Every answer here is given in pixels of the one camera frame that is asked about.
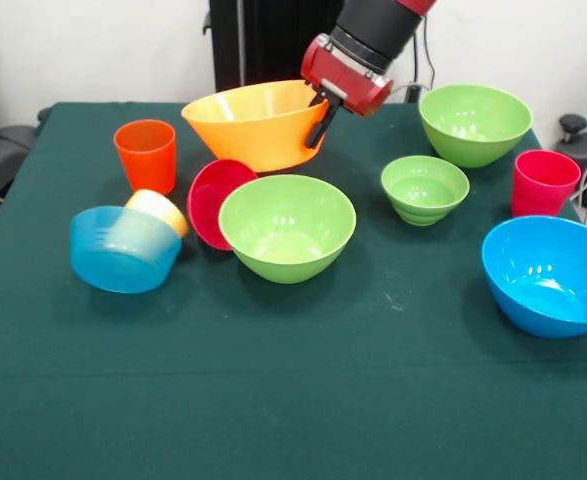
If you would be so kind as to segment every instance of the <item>red cup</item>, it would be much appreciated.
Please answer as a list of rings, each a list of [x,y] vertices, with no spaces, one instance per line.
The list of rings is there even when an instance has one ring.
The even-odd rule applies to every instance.
[[[575,190],[582,172],[566,155],[530,150],[515,160],[512,213],[556,216]]]
[[[220,209],[226,197],[257,174],[237,160],[215,160],[197,174],[186,201],[191,225],[206,244],[230,251],[231,246],[220,230]]]
[[[166,195],[175,188],[175,130],[161,120],[137,120],[115,132],[115,148],[133,191]]]

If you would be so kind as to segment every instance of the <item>plastic cup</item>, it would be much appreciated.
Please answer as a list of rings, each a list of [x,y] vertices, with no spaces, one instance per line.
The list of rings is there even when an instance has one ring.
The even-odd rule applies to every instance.
[[[220,208],[235,189],[256,178],[253,170],[237,160],[216,160],[197,174],[189,190],[187,210],[193,228],[207,245],[231,250],[220,230]]]
[[[566,155],[530,150],[515,160],[512,213],[556,216],[575,190],[582,172]]]
[[[113,142],[133,191],[166,195],[175,188],[177,147],[171,125],[137,120],[120,127]]]
[[[138,190],[126,202],[126,208],[148,213],[169,225],[180,238],[189,231],[186,218],[182,212],[165,196],[152,190]]]

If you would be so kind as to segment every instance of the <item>orange cup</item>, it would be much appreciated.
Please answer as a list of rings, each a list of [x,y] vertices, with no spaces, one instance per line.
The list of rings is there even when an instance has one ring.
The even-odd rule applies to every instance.
[[[113,137],[133,191],[166,195],[175,188],[175,130],[161,120],[137,120],[120,127]]]

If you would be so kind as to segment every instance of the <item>plastic bowl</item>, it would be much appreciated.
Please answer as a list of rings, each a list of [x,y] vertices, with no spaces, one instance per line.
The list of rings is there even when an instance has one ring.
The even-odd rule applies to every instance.
[[[470,185],[455,165],[416,155],[389,163],[382,171],[382,187],[402,220],[426,227],[462,203]]]
[[[86,283],[117,293],[142,293],[166,279],[182,241],[144,212],[97,207],[71,222],[71,266]]]
[[[315,91],[303,80],[263,83],[201,98],[182,110],[217,158],[233,158],[254,172],[300,165],[317,148],[306,148],[307,135],[327,109],[309,108]]]
[[[355,231],[353,204],[322,180],[260,178],[235,190],[220,228],[244,265],[275,283],[306,281],[340,255]]]
[[[519,217],[485,238],[482,261],[500,308],[543,338],[587,333],[587,227],[556,217]]]
[[[236,188],[256,178],[253,170],[236,160],[216,160],[197,174],[189,189],[186,208],[193,228],[207,245],[231,250],[220,230],[220,208]]]
[[[533,124],[529,107],[513,95],[480,85],[449,85],[420,102],[433,148],[460,167],[484,167],[506,155]]]

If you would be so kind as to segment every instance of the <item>white wall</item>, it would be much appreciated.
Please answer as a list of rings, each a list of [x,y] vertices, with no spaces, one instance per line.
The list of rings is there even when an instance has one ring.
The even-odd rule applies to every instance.
[[[558,118],[587,116],[587,0],[440,0],[429,18],[436,86],[493,85],[533,110],[546,147],[559,138]],[[412,80],[409,45],[391,73]],[[426,59],[420,81],[428,83]]]
[[[0,0],[0,126],[64,101],[215,90],[207,0]]]
[[[0,125],[33,123],[59,100],[186,102],[212,92],[207,9],[207,0],[0,0]],[[511,91],[547,146],[562,113],[587,116],[587,0],[440,0],[429,27],[436,85]],[[424,59],[421,70],[427,82]],[[391,73],[411,77],[410,47]]]

